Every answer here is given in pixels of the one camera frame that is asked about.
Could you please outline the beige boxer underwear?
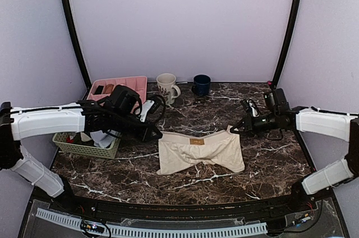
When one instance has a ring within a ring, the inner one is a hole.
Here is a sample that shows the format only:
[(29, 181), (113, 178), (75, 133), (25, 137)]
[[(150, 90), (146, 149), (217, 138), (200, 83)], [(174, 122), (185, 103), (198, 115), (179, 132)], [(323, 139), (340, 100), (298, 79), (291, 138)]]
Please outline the beige boxer underwear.
[(245, 170), (240, 136), (230, 132), (232, 127), (205, 137), (194, 137), (163, 131), (158, 140), (158, 175), (171, 175), (199, 163), (219, 165), (233, 173)]

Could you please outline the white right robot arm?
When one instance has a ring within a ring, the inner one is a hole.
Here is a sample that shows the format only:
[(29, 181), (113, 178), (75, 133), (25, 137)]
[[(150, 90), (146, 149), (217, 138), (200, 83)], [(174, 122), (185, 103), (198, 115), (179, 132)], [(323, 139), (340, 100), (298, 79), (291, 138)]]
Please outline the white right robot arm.
[(268, 100), (270, 113), (265, 116), (248, 114), (230, 132), (258, 133), (268, 130), (291, 130), (324, 135), (345, 141), (348, 152), (326, 167), (298, 180), (291, 186), (291, 195), (286, 207), (298, 212), (312, 196), (331, 187), (348, 183), (358, 178), (358, 114), (340, 113), (315, 107), (291, 108), (286, 100)]

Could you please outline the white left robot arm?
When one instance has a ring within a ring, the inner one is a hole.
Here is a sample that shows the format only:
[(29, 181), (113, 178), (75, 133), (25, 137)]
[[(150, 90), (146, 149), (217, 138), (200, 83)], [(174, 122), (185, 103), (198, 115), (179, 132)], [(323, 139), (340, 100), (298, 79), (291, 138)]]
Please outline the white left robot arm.
[(35, 159), (21, 140), (60, 132), (102, 131), (131, 133), (142, 142), (159, 140), (163, 134), (155, 122), (148, 122), (146, 112), (125, 114), (94, 100), (80, 100), (62, 106), (13, 108), (1, 104), (1, 169), (18, 173), (33, 186), (42, 189), (67, 213), (79, 209), (79, 200), (72, 196), (67, 180), (50, 171)]

